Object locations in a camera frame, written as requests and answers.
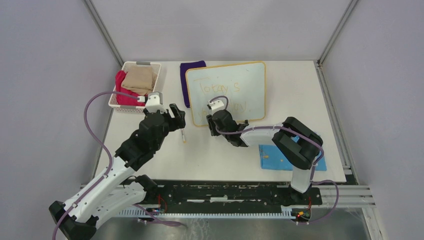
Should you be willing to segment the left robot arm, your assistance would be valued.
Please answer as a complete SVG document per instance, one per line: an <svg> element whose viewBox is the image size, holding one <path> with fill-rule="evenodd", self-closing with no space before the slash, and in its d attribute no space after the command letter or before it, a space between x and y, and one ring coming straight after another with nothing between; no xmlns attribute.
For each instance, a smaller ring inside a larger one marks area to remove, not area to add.
<svg viewBox="0 0 424 240"><path fill-rule="evenodd" d="M55 201L49 212L55 222L52 239L61 231L69 240L89 240L109 219L140 202L153 203L156 183L147 175L136 177L125 189L112 194L160 150L165 137L186 126L186 113L172 103L169 109L145 110L145 117L111 157L109 165L68 200Z"/></svg>

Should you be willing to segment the white orange marker pen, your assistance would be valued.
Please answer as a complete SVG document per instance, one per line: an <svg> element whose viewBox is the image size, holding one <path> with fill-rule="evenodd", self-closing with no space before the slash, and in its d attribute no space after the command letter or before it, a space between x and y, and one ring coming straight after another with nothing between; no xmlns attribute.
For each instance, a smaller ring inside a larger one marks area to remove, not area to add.
<svg viewBox="0 0 424 240"><path fill-rule="evenodd" d="M187 142L185 131L184 129L181 129L180 131L181 131L182 141L185 144Z"/></svg>

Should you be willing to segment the yellow framed whiteboard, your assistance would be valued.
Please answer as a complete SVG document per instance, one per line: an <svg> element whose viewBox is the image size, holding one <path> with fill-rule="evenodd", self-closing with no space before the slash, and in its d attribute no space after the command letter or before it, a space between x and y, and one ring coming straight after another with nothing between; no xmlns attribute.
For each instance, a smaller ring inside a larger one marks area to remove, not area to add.
<svg viewBox="0 0 424 240"><path fill-rule="evenodd" d="M212 98L225 96L226 106L236 121L257 121L266 116L267 67L263 61L251 61L189 69L186 76L193 124L208 125Z"/></svg>

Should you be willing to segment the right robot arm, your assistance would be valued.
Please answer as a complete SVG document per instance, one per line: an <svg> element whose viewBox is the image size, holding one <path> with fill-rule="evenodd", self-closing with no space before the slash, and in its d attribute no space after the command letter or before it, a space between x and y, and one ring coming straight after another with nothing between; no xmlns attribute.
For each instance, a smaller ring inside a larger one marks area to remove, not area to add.
<svg viewBox="0 0 424 240"><path fill-rule="evenodd" d="M249 126L237 123L229 111L218 110L206 116L211 136L223 136L234 147L275 146L293 166L289 199L302 204L309 198L309 188L317 163L324 157L322 138L295 117L283 123Z"/></svg>

